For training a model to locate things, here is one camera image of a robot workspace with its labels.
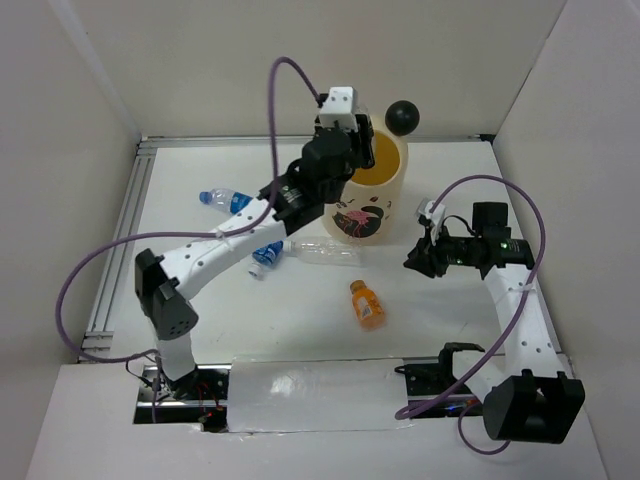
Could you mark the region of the orange juice bottle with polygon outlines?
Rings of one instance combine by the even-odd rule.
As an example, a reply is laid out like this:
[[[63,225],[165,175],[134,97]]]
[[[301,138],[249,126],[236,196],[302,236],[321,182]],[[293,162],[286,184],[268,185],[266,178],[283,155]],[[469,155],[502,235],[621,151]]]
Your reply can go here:
[[[386,313],[378,296],[363,280],[353,281],[349,286],[352,306],[359,325],[365,331],[372,331],[386,324]]]

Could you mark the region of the clear plastic bottle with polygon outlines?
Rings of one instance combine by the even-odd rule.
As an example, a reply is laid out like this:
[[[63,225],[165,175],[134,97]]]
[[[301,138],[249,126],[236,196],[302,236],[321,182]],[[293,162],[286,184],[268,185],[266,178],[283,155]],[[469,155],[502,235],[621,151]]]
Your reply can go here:
[[[283,241],[283,252],[312,265],[361,267],[363,257],[358,247],[330,237],[305,237]]]

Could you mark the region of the crushed blue label bottle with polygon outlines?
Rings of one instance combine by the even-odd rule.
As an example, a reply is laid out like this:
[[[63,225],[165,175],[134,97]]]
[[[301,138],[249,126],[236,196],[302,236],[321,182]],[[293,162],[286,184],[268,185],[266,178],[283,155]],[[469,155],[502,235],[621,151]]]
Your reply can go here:
[[[284,242],[278,241],[261,247],[251,254],[248,273],[256,280],[262,280],[267,271],[273,270],[283,251]]]

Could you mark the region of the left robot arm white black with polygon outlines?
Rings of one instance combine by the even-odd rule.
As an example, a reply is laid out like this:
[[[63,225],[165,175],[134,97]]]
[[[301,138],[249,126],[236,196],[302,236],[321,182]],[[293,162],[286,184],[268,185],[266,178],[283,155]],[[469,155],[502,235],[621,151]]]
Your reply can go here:
[[[348,130],[315,126],[312,139],[286,172],[203,240],[135,258],[136,297],[150,320],[163,389],[176,399],[194,395],[201,381],[191,346],[199,316],[191,301],[211,280],[256,249],[286,239],[340,200],[355,171],[374,166],[374,129],[364,113]]]

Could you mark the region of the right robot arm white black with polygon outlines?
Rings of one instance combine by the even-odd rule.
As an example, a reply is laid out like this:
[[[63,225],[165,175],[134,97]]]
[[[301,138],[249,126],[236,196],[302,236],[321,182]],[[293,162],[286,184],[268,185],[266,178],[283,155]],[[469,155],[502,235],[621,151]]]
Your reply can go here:
[[[470,390],[493,440],[563,443],[585,391],[565,372],[551,342],[530,277],[534,256],[527,241],[512,237],[507,205],[475,203],[467,236],[449,233],[446,209],[433,201],[423,201],[417,217],[425,235],[405,267],[429,278],[443,277],[451,266],[477,270],[496,309],[504,352],[503,365],[497,365],[494,347],[449,343],[436,369],[438,384],[448,392]]]

